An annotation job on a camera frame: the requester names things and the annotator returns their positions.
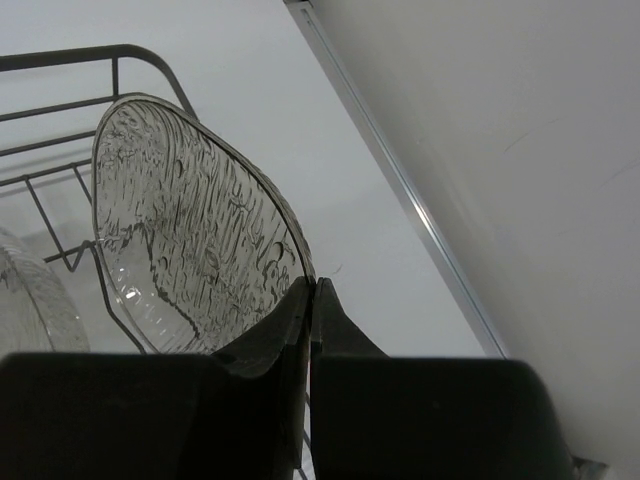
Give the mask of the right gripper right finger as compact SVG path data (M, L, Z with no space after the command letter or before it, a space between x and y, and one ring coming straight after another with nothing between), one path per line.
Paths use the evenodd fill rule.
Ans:
M319 479L569 479L549 394L520 361L384 354L332 282L311 320L311 453Z

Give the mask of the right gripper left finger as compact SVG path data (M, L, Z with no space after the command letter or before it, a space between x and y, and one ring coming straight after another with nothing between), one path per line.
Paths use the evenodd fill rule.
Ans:
M1 363L5 479L290 479L302 460L310 284L212 354Z

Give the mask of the smoky glass plate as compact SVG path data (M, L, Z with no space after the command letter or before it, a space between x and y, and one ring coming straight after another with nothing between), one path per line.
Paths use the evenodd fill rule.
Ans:
M92 221L108 282L155 353L212 353L315 275L300 223L256 165L176 105L113 103L92 148Z

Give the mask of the clear glass plate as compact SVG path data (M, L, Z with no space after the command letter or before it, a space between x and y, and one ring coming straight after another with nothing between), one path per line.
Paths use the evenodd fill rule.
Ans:
M59 277L21 239L1 230L1 355L88 352L79 313Z

